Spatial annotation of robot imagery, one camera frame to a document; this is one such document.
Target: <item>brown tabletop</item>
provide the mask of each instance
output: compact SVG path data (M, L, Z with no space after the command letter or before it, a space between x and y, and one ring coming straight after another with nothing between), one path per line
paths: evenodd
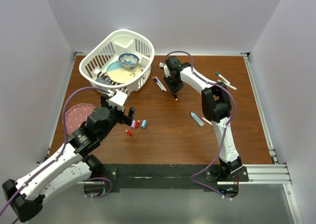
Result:
M79 73L79 63L84 57L78 56L66 92L68 98L75 90L90 86ZM163 81L163 71L159 69L162 56L156 56L152 64L151 77L138 91L132 92L126 109L136 109L135 120L147 120L146 129L130 129L127 125L116 125L101 146L92 152L102 163L126 164L207 164L218 151L213 128L205 124L199 127L190 112L203 116L201 96L187 84L177 95L176 102L170 92L162 92L151 79L158 76ZM190 61L179 56L181 62ZM256 102L250 85L243 57L239 56L195 56L196 70L209 79L217 80L219 71L236 88L229 89L237 104L236 117L232 121L232 132L236 148L243 164L271 164L271 158ZM79 103L100 106L100 93L83 91L76 95L69 108ZM129 129L133 137L125 130ZM63 143L61 116L54 135L51 152L53 154Z

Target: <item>blue and white bowl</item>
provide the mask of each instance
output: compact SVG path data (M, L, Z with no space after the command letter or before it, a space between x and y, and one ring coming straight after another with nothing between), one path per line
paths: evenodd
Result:
M134 68L139 61L138 57L131 53L125 53L120 55L118 60L123 65L123 67L128 70Z

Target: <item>plastic basket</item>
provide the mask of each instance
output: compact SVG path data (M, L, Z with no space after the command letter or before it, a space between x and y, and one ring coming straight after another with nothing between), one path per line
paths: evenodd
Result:
M109 80L106 72L107 67L124 53L138 56L142 72L128 83L120 84ZM81 61L79 71L93 87L116 89L129 95L133 91L138 91L147 81L154 55L153 44L147 38L130 30L117 30L108 35ZM99 77L109 80L111 85L96 82Z

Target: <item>pink plate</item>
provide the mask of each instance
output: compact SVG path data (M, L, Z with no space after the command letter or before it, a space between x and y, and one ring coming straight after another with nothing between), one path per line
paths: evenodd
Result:
M71 135L76 129L78 129L83 122L85 122L88 116L93 112L95 106L87 103L80 103L71 107L66 112L66 128L67 134Z

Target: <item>basket rim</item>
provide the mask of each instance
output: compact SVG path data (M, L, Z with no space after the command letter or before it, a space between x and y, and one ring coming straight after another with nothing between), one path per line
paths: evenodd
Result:
M99 82L96 82L95 80L89 78L87 75L85 75L85 73L82 71L82 63L84 62L84 60L86 58L88 58L97 48L99 48L99 46L101 46L108 38L110 38L113 34L115 33L118 33L118 32L128 32L128 33L133 33L135 35L138 35L140 36L141 38L145 39L150 47L152 48L152 57L148 63L148 65L145 67L145 69L133 80L127 82L127 83L124 83L124 84L120 84L120 85L104 85L102 83L99 83ZM83 60L80 62L79 64L79 72L80 74L85 78L87 79L88 81L98 85L98 86L101 86L101 87L105 87L105 88L112 88L112 89L116 89L116 88L122 88L122 87L126 87L132 83L134 83L135 81L139 80L144 74L145 72L149 69L149 67L151 66L153 60L154 60L154 56L155 56L155 49L154 49L154 46L153 44L150 42L150 40L148 40L146 37L144 37L143 35L139 34L139 33L136 33L134 31L131 31L131 30L128 30L128 29L120 29L120 30L116 30L112 33L110 33L103 41L100 42L100 44L98 44L89 54L86 55L86 57L83 58Z

